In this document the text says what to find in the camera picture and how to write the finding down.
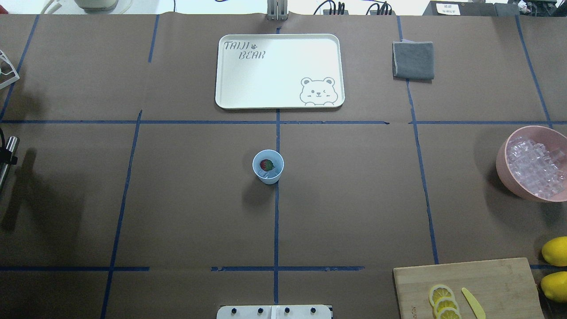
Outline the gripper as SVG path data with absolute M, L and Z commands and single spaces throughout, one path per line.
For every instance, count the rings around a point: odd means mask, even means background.
M 4 132 L 0 129 L 0 162 L 6 165 L 16 165 L 18 157 L 16 157 L 16 150 L 18 147 L 18 139 L 16 136 L 11 136 L 9 140 L 6 139 Z

